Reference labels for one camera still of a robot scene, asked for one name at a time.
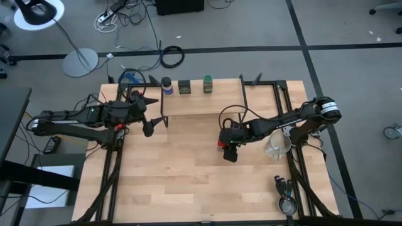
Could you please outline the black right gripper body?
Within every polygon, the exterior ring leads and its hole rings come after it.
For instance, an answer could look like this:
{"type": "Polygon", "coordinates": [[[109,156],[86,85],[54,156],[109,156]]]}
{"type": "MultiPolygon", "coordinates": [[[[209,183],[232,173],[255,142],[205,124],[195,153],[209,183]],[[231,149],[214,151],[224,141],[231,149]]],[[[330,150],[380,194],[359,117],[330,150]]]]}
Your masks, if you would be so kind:
{"type": "Polygon", "coordinates": [[[237,146],[224,146],[224,155],[223,158],[227,161],[235,163],[237,161],[237,146]]]}

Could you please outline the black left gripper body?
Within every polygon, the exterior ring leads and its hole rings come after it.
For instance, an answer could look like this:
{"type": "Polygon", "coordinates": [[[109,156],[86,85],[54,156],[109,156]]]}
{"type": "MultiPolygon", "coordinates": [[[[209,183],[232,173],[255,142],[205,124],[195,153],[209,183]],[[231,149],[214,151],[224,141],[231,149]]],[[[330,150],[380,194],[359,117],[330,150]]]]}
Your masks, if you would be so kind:
{"type": "Polygon", "coordinates": [[[152,126],[151,121],[147,121],[145,117],[144,113],[147,110],[147,105],[144,103],[144,97],[143,93],[138,90],[131,92],[129,98],[128,119],[125,124],[130,125],[135,122],[142,122],[144,135],[150,137],[154,132],[154,127],[152,126]]]}

